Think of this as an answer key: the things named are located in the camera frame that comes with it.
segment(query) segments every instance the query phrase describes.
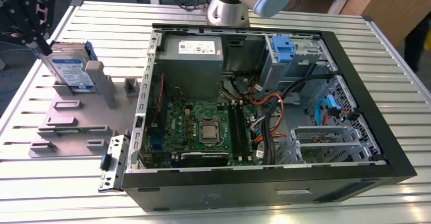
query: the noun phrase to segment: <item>aluminum workbench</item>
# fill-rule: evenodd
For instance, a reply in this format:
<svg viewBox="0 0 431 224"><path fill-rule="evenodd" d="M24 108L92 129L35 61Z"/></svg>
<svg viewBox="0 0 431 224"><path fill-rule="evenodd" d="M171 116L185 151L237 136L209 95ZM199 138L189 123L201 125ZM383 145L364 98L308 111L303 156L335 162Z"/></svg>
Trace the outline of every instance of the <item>aluminum workbench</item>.
<svg viewBox="0 0 431 224"><path fill-rule="evenodd" d="M0 222L417 223L431 221L431 96L373 22L357 16L249 14L253 27L333 31L417 176L339 203L145 213L125 193L97 193L100 156L31 159L53 77L36 61L0 119ZM53 40L88 39L113 81L140 78L152 23L204 24L204 11L84 2L71 6Z"/></svg>

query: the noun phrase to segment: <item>power supply label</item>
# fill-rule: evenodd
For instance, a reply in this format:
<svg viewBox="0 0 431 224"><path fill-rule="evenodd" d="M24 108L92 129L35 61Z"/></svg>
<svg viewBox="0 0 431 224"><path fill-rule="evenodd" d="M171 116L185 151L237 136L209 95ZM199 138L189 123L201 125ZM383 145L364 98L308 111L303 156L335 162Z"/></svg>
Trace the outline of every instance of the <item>power supply label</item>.
<svg viewBox="0 0 431 224"><path fill-rule="evenodd" d="M180 41L179 54L215 54L216 45L213 41Z"/></svg>
<svg viewBox="0 0 431 224"><path fill-rule="evenodd" d="M84 72L81 60L53 59L52 62L55 63L63 80L72 89L85 92L93 88L93 82Z"/></svg>

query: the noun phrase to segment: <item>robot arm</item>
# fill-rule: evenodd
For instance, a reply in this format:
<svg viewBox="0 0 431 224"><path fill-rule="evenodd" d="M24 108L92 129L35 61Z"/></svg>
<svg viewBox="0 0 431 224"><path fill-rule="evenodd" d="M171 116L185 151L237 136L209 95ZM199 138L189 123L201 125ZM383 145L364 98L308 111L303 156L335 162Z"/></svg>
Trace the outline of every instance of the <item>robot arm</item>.
<svg viewBox="0 0 431 224"><path fill-rule="evenodd" d="M211 0L207 11L213 25L244 26L248 23L248 9L260 17L272 17L289 0Z"/></svg>
<svg viewBox="0 0 431 224"><path fill-rule="evenodd" d="M45 42L52 27L55 0L0 0L0 41L28 45L49 55Z"/></svg>

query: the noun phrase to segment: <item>ram slot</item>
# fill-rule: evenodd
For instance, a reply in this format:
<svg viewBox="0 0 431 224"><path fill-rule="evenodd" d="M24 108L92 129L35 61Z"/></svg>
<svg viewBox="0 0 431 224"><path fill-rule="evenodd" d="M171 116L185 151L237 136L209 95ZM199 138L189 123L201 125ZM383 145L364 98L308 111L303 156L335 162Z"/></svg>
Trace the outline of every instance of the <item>ram slot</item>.
<svg viewBox="0 0 431 224"><path fill-rule="evenodd" d="M243 161L248 159L249 150L248 150L248 139L247 139L247 128L245 128L245 117L243 112L243 106L236 105L236 128L237 128L237 139L240 144L240 151L243 156Z"/></svg>
<svg viewBox="0 0 431 224"><path fill-rule="evenodd" d="M228 107L228 118L229 118L232 154L233 154L233 157L237 158L239 156L241 156L241 148L237 140L235 105L229 105Z"/></svg>

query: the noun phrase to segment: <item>green circuit board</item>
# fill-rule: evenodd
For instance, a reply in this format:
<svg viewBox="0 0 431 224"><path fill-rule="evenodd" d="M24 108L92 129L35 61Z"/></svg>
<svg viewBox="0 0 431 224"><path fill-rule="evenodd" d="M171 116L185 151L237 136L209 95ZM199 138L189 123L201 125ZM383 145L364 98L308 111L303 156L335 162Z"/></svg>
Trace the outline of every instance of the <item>green circuit board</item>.
<svg viewBox="0 0 431 224"><path fill-rule="evenodd" d="M171 167L172 153L181 152L225 152L229 154L229 164L235 166L255 165L249 138L249 119L255 115L252 105L239 108L244 114L245 135L249 154L247 158L235 157L229 127L228 103L225 102L172 102L168 105L165 134L161 142L161 151L152 153L153 167ZM201 143L201 122L217 125L219 141L215 144Z"/></svg>

